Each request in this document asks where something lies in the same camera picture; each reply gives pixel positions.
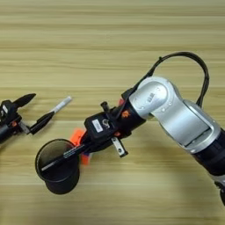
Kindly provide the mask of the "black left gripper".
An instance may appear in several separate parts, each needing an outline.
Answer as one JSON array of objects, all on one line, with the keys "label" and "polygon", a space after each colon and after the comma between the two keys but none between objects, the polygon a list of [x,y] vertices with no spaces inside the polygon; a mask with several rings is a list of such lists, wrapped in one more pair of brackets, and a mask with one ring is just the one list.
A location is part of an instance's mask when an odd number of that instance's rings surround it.
[{"label": "black left gripper", "polygon": [[[35,93],[26,94],[21,98],[15,100],[13,104],[16,107],[23,107],[24,105],[28,104],[35,96]],[[18,133],[36,134],[53,118],[53,116],[54,112],[44,114],[30,128],[20,118],[13,120],[9,124],[0,126],[0,144],[4,143],[13,135],[16,135]]]}]

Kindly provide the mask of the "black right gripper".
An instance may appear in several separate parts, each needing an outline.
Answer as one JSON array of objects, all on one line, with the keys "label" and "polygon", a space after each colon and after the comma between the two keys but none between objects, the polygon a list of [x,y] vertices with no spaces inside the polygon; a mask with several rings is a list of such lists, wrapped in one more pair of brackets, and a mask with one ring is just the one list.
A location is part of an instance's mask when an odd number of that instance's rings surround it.
[{"label": "black right gripper", "polygon": [[104,150],[113,144],[120,157],[126,156],[128,152],[125,150],[121,139],[127,138],[134,129],[145,122],[145,119],[138,115],[129,101],[121,100],[119,105],[114,108],[109,108],[106,102],[103,102],[101,106],[105,116],[105,120],[102,120],[102,122],[107,122],[109,125],[104,132],[105,139],[82,139],[80,145],[86,146],[89,143],[90,147],[87,152],[93,153]]}]

